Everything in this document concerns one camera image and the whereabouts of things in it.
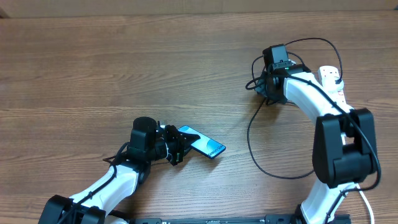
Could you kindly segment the smartphone with teal screen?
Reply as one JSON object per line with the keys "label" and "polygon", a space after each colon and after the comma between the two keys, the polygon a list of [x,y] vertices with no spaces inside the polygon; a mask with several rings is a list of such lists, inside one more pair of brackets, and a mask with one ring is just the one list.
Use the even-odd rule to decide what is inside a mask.
{"label": "smartphone with teal screen", "polygon": [[191,143],[190,146],[194,148],[194,150],[203,154],[209,159],[216,158],[226,149],[226,146],[224,146],[223,144],[209,138],[208,136],[205,136],[204,134],[200,133],[199,131],[189,126],[182,126],[178,128],[178,130],[185,134],[199,135],[200,138],[195,142]]}

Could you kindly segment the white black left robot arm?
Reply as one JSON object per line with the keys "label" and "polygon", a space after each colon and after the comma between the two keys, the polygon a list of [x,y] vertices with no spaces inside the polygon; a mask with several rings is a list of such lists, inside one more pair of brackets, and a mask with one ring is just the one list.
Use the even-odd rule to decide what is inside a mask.
{"label": "white black left robot arm", "polygon": [[175,126],[161,126],[149,117],[136,118],[130,140],[115,156],[105,159],[109,170],[86,190],[65,198],[54,195],[45,204],[40,223],[105,223],[106,217],[146,181],[152,162],[167,159],[182,162],[197,134],[183,133]]}

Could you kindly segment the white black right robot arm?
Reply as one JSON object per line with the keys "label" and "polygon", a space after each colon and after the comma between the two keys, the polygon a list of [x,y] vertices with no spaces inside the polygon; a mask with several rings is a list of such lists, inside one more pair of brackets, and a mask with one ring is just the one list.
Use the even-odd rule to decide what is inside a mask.
{"label": "white black right robot arm", "polygon": [[363,193],[366,177],[381,179],[373,114],[348,105],[343,92],[343,73],[325,65],[316,74],[289,59],[284,44],[263,50],[264,68],[253,78],[253,90],[266,104],[291,102],[314,123],[312,166],[316,175],[308,197],[291,215],[266,215],[267,223],[350,223],[349,215],[336,215],[350,192]]}

